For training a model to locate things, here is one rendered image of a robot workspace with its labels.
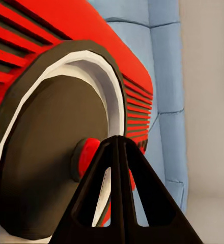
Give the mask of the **radio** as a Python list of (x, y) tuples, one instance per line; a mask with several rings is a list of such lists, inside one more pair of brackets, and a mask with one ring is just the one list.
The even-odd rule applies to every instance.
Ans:
[[(88, 0), (0, 0), (0, 244), (49, 244), (103, 140), (145, 156), (152, 92)], [(110, 207), (111, 167), (92, 227)]]

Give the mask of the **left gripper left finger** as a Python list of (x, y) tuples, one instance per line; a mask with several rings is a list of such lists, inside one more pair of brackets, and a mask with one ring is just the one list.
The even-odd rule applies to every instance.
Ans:
[[(110, 225), (92, 227), (103, 178), (109, 167)], [(125, 244), (117, 135), (100, 143), (49, 244)]]

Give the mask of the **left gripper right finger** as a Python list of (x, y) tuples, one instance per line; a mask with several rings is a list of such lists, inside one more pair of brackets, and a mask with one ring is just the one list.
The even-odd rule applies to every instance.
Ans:
[[(118, 136), (125, 244), (203, 244), (136, 143)], [(129, 169), (149, 226), (137, 223)]]

